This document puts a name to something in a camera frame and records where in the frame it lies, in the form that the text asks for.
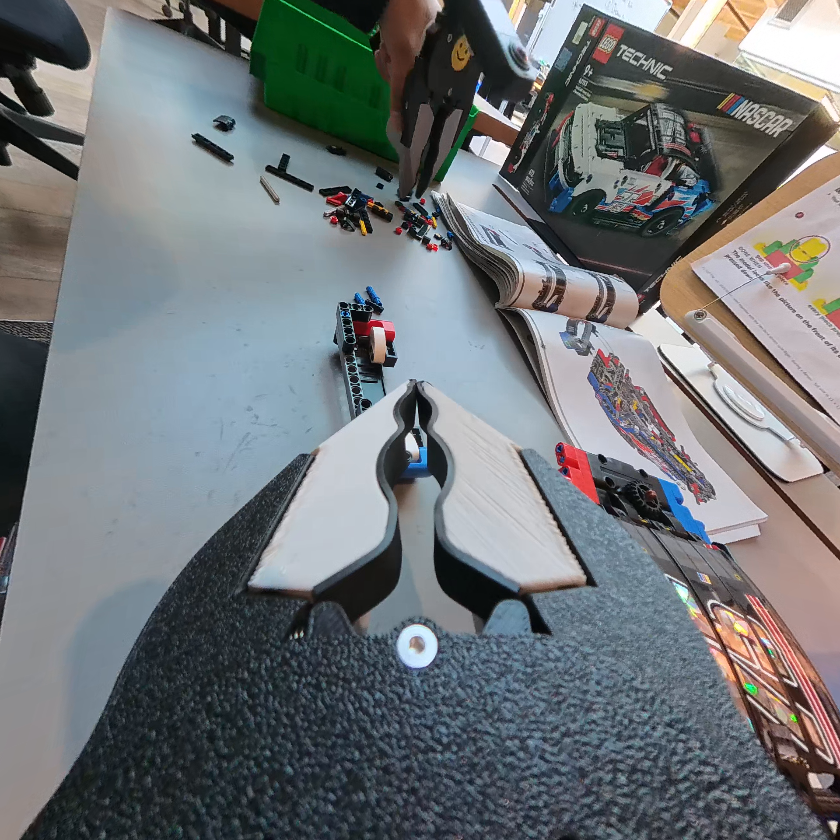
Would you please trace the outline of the person's black clothing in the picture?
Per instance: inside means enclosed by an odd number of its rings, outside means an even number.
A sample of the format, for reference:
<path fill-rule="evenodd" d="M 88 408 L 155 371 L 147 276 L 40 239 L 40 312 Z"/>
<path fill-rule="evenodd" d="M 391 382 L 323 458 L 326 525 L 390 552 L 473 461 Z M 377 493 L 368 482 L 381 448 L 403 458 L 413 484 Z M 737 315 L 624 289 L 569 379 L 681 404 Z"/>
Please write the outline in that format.
<path fill-rule="evenodd" d="M 46 372 L 45 343 L 1 332 L 1 607 L 5 607 Z"/>

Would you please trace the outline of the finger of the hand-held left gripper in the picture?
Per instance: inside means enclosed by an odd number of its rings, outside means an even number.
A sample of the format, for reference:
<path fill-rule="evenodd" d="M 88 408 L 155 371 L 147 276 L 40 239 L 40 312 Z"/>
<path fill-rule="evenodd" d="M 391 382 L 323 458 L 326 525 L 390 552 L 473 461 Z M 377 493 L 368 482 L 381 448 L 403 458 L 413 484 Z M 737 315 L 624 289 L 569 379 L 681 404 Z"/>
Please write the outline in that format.
<path fill-rule="evenodd" d="M 399 154 L 397 195 L 400 199 L 409 198 L 418 184 L 433 126 L 432 111 L 417 111 L 413 117 L 402 117 L 402 131 L 395 135 Z"/>
<path fill-rule="evenodd" d="M 472 108 L 469 111 L 469 116 L 467 117 L 465 124 L 458 134 L 457 138 L 455 139 L 454 145 L 447 153 L 443 163 L 441 164 L 440 168 L 437 170 L 433 180 L 430 182 L 430 185 L 433 183 L 441 183 L 446 177 L 448 170 L 450 169 L 451 165 L 453 164 L 457 152 L 462 148 L 465 143 L 469 142 L 469 135 L 470 132 L 473 130 L 474 123 L 477 117 L 477 106 L 473 104 Z"/>

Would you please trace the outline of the open instruction booklet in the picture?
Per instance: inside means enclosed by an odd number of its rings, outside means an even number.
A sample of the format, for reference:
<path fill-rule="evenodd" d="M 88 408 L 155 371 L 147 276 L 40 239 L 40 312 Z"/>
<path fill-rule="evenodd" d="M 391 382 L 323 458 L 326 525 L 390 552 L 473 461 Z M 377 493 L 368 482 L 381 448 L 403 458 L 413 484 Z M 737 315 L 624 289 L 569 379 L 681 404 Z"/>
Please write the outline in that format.
<path fill-rule="evenodd" d="M 530 227 L 432 192 L 443 224 L 499 291 L 547 403 L 573 446 L 670 482 L 714 542 L 760 535 L 767 514 L 709 456 L 658 352 L 627 327 L 637 294 L 617 276 L 564 264 Z"/>

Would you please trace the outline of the white stand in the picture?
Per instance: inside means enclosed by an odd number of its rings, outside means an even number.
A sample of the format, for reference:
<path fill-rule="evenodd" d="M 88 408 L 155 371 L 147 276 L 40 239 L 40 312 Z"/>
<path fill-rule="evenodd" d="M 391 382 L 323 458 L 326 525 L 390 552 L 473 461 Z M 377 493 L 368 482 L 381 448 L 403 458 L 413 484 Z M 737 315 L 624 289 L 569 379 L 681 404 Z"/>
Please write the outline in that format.
<path fill-rule="evenodd" d="M 775 478 L 789 483 L 822 465 L 838 476 L 839 431 L 831 417 L 772 372 L 709 308 L 682 318 L 690 346 L 661 344 L 666 368 Z"/>

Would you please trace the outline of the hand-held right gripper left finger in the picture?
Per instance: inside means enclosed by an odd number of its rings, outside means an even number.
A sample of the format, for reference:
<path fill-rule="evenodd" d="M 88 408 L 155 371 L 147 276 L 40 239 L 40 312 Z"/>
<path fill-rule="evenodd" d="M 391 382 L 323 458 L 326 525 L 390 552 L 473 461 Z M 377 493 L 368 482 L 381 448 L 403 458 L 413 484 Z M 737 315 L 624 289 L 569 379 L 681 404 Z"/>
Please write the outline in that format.
<path fill-rule="evenodd" d="M 393 488 L 416 408 L 417 382 L 405 381 L 304 456 L 249 594 L 335 602 L 355 621 L 394 591 L 402 545 Z"/>

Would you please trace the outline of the toy set box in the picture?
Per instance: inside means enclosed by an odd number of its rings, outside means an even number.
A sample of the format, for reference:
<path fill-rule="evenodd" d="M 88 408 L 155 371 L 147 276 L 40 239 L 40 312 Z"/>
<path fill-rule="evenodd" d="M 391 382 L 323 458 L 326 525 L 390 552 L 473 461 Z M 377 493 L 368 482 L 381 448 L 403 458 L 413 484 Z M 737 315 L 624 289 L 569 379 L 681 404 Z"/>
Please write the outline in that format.
<path fill-rule="evenodd" d="M 677 259 L 837 127 L 818 101 L 579 3 L 500 176 L 549 245 L 649 308 Z"/>

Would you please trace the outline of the black office chair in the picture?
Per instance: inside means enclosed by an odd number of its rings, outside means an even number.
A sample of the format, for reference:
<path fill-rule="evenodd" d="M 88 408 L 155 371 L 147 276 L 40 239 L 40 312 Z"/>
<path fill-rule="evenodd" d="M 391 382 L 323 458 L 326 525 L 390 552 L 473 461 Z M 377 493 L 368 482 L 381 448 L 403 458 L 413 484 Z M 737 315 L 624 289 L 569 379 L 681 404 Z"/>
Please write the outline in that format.
<path fill-rule="evenodd" d="M 1 95 L 1 165 L 11 166 L 12 145 L 77 180 L 78 164 L 47 141 L 82 146 L 85 135 L 48 120 L 55 110 L 33 77 L 37 60 L 86 69 L 91 50 L 80 21 L 65 1 L 2 1 L 1 78 L 11 82 L 17 101 Z"/>

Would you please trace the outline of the green storage bin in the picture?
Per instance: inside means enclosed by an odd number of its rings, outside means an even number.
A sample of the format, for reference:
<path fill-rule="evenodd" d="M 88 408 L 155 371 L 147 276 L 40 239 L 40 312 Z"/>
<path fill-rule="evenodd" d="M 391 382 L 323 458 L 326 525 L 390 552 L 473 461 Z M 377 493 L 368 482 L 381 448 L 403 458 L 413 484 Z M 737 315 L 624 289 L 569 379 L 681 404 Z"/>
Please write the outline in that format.
<path fill-rule="evenodd" d="M 264 82 L 269 108 L 399 163 L 395 135 L 403 130 L 406 78 L 402 115 L 394 122 L 395 94 L 374 57 L 386 3 L 264 2 L 250 68 Z M 428 188 L 463 126 L 459 112 L 434 116 L 417 196 Z"/>

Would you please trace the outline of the grey desk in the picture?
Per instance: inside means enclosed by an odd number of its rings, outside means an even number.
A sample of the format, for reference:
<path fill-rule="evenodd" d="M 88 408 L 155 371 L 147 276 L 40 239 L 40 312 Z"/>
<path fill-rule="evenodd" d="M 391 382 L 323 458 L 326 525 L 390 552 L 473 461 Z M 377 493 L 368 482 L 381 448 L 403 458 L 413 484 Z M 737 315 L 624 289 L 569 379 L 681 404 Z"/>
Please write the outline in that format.
<path fill-rule="evenodd" d="M 684 603 L 549 480 L 590 584 L 475 633 L 434 569 L 433 478 L 394 488 L 402 571 L 370 628 L 248 591 L 341 432 L 339 299 L 371 283 L 418 377 L 547 460 L 560 437 L 457 253 L 271 207 L 290 151 L 247 66 L 108 11 L 2 634 L 2 838 L 826 838 Z"/>

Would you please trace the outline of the person's left hand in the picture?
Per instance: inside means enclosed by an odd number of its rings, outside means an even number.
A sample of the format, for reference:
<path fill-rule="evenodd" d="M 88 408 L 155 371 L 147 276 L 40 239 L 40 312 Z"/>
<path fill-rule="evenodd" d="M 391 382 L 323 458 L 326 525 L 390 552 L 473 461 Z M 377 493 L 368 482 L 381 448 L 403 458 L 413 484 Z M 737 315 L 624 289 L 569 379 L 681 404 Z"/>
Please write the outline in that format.
<path fill-rule="evenodd" d="M 389 1 L 379 21 L 374 61 L 392 93 L 402 89 L 425 39 L 443 6 L 439 1 Z"/>

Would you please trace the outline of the small toy brick assembly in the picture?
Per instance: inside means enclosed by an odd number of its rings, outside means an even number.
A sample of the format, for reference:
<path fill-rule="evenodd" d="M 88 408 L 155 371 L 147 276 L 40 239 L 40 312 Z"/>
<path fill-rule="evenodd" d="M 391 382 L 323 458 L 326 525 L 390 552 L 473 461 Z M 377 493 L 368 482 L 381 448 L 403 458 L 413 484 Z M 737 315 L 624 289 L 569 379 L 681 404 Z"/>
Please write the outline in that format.
<path fill-rule="evenodd" d="M 384 370 L 397 362 L 395 329 L 391 321 L 379 317 L 380 310 L 375 307 L 379 303 L 376 295 L 368 301 L 356 295 L 353 301 L 339 301 L 337 305 L 332 340 L 337 346 L 343 375 L 349 423 L 386 398 Z M 430 477 L 427 442 L 419 426 L 417 404 L 403 442 L 405 468 L 399 483 Z"/>

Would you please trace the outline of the pile of small brick pieces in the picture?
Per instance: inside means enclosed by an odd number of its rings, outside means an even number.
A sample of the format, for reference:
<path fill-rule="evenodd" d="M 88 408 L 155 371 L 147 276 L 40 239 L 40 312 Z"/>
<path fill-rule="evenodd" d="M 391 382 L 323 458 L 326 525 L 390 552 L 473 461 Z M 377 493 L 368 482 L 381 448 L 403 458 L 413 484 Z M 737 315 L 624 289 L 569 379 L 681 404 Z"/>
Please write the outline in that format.
<path fill-rule="evenodd" d="M 277 165 L 268 164 L 266 173 L 259 177 L 261 187 L 276 205 L 280 204 L 280 197 L 266 175 L 294 185 L 307 193 L 314 191 L 313 184 L 289 173 L 289 161 L 290 156 L 283 154 Z M 320 188 L 318 193 L 328 206 L 323 217 L 329 221 L 330 225 L 341 228 L 343 231 L 359 232 L 362 236 L 369 236 L 374 232 L 371 221 L 373 217 L 386 223 L 394 219 L 394 214 L 388 206 L 358 188 L 347 185 L 329 186 Z M 427 204 L 426 199 L 419 198 L 411 201 L 397 198 L 394 205 L 401 214 L 401 221 L 394 229 L 395 235 L 406 235 L 420 242 L 427 251 L 433 253 L 440 249 L 451 250 L 454 247 L 455 235 L 443 223 L 438 222 L 441 212 Z"/>

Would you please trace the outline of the red black toy race car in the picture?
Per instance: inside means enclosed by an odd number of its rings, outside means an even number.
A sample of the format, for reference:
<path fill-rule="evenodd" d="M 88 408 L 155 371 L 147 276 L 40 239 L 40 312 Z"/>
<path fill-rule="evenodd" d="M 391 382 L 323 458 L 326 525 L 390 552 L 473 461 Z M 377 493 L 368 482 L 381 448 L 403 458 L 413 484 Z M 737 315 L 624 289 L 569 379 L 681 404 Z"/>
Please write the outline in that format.
<path fill-rule="evenodd" d="M 765 751 L 838 838 L 839 716 L 791 630 L 673 482 L 558 443 L 559 471 L 612 515 L 664 572 Z"/>

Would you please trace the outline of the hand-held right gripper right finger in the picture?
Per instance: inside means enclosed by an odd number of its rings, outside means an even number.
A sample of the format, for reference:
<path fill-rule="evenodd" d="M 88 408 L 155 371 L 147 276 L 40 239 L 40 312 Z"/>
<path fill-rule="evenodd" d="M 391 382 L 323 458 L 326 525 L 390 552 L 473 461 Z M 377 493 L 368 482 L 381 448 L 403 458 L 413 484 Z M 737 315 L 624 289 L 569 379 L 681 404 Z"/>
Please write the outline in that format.
<path fill-rule="evenodd" d="M 439 486 L 434 568 L 444 593 L 489 617 L 503 601 L 587 585 L 522 447 L 425 381 L 417 413 Z"/>

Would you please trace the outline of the printed paper sheet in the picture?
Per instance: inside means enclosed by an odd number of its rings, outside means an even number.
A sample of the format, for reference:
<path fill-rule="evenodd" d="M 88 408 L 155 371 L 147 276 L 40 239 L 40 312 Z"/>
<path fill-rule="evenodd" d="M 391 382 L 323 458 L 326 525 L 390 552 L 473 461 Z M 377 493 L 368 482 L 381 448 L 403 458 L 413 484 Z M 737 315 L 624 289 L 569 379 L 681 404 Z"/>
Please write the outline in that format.
<path fill-rule="evenodd" d="M 838 176 L 691 267 L 838 422 Z"/>

